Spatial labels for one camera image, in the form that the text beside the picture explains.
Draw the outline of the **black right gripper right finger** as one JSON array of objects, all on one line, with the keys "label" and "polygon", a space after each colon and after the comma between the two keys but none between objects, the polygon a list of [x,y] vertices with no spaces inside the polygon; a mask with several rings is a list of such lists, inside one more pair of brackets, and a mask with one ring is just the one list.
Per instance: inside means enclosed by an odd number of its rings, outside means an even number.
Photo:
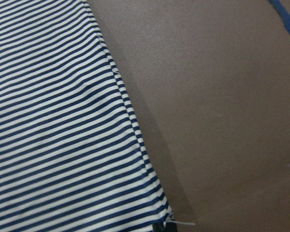
[{"label": "black right gripper right finger", "polygon": [[165,225],[165,232],[177,232],[177,225],[173,222],[167,222]]}]

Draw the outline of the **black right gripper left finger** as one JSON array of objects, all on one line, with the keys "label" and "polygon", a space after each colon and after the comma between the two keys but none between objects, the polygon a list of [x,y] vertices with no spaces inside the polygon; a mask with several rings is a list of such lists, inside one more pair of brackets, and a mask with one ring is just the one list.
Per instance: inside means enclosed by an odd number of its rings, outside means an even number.
[{"label": "black right gripper left finger", "polygon": [[152,224],[152,230],[153,232],[164,232],[165,231],[165,227],[163,223],[153,223]]}]

